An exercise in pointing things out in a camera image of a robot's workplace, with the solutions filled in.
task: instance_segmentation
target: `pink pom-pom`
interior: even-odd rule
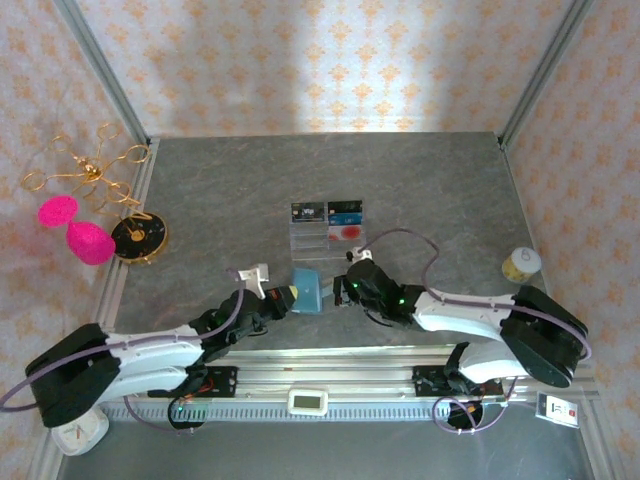
[[[67,230],[71,251],[87,265],[100,265],[116,251],[116,242],[95,223],[71,223]]]
[[[38,220],[45,227],[55,228],[73,220],[78,213],[78,202],[68,195],[52,197],[42,204],[38,210]]]

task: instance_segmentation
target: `white clamp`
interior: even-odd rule
[[[371,250],[362,250],[361,247],[355,247],[351,249],[351,254],[353,255],[353,259],[351,260],[353,263],[359,262],[360,260],[373,260],[373,255],[371,254]]]
[[[262,290],[262,282],[269,281],[269,266],[266,263],[254,265],[249,270],[240,270],[240,280],[244,280],[245,288],[255,293],[260,300],[264,300],[266,295]]]

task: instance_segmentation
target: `gold wire ornament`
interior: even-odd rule
[[[132,197],[133,189],[128,182],[114,181],[107,177],[109,170],[118,162],[139,164],[151,156],[147,145],[134,145],[116,158],[103,158],[102,148],[108,140],[122,133],[119,125],[106,123],[96,130],[98,148],[94,156],[78,155],[72,149],[68,135],[62,134],[49,142],[49,149],[56,153],[66,153],[75,162],[70,172],[47,175],[40,169],[27,173],[20,186],[29,192],[36,192],[53,179],[72,180],[76,185],[71,193],[83,188],[88,191],[81,196],[92,206],[92,212],[110,215],[120,219],[111,236],[116,241],[116,255],[127,262],[147,261],[166,243],[167,232],[164,221],[157,215],[139,209],[140,202]],[[124,207],[132,213],[125,218],[110,211],[109,207]]]

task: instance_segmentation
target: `patterned wallpaper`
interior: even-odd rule
[[[46,191],[19,187],[27,171],[69,168],[70,159],[47,150],[64,131],[78,153],[92,153],[96,127],[116,113],[50,0],[11,0],[0,9],[0,392],[24,378],[24,367],[90,320],[104,269],[80,263],[64,231],[45,230],[38,207],[69,183]],[[115,141],[116,151],[131,142]],[[88,207],[80,203],[81,209]],[[88,219],[80,215],[79,219]],[[92,221],[108,219],[91,217]],[[33,401],[30,393],[15,404]],[[0,414],[2,478],[24,479],[43,431],[35,412]]]
[[[591,329],[640,478],[640,10],[596,2],[510,152],[554,297]]]
[[[80,0],[150,135],[494,131],[570,0]]]

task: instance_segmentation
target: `orange floral wallpaper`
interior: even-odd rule
[[[150,135],[494,131],[570,0],[79,2]]]
[[[551,291],[591,329],[640,478],[640,9],[594,4],[509,152]]]
[[[31,360],[90,320],[96,285],[104,274],[71,254],[63,231],[45,230],[37,222],[40,204],[51,195],[68,193],[69,184],[51,182],[41,192],[28,193],[20,188],[20,180],[34,168],[69,171],[70,159],[48,151],[49,140],[66,132],[78,153],[93,153],[96,127],[118,117],[53,2],[11,0],[3,7],[0,392],[4,393],[24,378],[24,367]],[[118,152],[131,142],[128,135],[121,137],[111,145]],[[84,202],[80,205],[88,209]],[[85,213],[79,218],[89,217]],[[91,220],[109,223],[102,217]],[[32,401],[31,394],[24,393],[14,404]],[[26,477],[42,431],[35,412],[0,414],[2,478]]]

